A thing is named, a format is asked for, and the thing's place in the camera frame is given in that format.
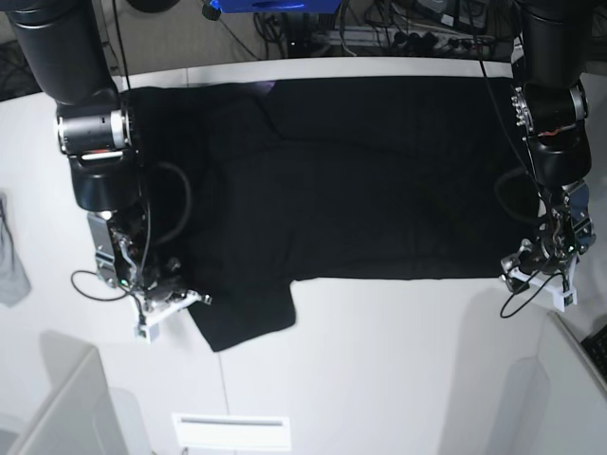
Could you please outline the black robot arm image left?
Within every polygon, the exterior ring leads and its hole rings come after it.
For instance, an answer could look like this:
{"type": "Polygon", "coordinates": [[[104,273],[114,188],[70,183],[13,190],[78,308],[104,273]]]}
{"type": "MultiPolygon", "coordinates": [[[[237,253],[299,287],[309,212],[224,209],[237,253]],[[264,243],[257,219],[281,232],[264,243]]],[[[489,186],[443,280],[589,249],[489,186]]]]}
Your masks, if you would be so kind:
{"type": "Polygon", "coordinates": [[[184,191],[175,226],[155,235],[133,109],[108,69],[92,2],[4,1],[1,10],[35,81],[56,101],[55,136],[69,163],[76,202],[87,212],[96,276],[134,299],[140,328],[194,303],[211,303],[210,295],[185,283],[177,258],[155,254],[189,221],[192,185],[176,165],[153,165],[174,176],[184,191]]]}

